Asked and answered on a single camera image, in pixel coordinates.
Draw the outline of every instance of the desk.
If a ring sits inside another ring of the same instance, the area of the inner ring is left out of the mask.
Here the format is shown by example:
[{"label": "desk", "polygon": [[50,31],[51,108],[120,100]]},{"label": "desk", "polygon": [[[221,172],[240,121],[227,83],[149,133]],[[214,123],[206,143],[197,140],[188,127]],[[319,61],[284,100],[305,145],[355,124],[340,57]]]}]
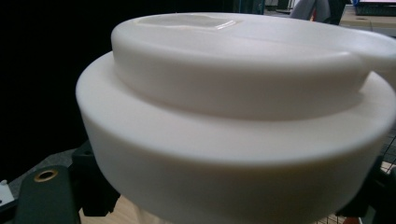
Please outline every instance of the desk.
[{"label": "desk", "polygon": [[339,25],[396,36],[396,17],[356,16],[355,8],[352,5],[346,5]]}]

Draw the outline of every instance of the black backdrop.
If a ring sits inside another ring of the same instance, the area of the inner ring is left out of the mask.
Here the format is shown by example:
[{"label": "black backdrop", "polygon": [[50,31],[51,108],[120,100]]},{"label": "black backdrop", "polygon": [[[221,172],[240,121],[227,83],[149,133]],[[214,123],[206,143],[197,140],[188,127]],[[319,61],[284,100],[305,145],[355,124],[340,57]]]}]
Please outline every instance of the black backdrop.
[{"label": "black backdrop", "polygon": [[78,76],[111,51],[120,22],[174,12],[232,11],[232,0],[0,1],[0,180],[88,138]]}]

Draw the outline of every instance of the white lid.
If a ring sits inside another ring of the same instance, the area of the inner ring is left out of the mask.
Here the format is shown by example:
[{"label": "white lid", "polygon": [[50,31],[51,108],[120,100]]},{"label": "white lid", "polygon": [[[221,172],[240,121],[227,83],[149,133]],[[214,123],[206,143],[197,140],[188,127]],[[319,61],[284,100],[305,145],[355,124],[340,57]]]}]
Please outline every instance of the white lid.
[{"label": "white lid", "polygon": [[98,128],[147,151],[238,164],[313,160],[364,145],[395,117],[393,89],[370,73],[396,64],[396,41],[384,35],[186,13],[123,22],[112,44],[82,74],[78,103]]}]

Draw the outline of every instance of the hole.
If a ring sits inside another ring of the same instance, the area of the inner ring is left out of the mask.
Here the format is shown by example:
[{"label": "hole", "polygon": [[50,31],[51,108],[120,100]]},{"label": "hole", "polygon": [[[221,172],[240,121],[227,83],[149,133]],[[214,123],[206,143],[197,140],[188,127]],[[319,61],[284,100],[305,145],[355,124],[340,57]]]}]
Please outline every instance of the hole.
[{"label": "hole", "polygon": [[58,174],[56,170],[43,171],[35,176],[35,182],[46,182]]}]

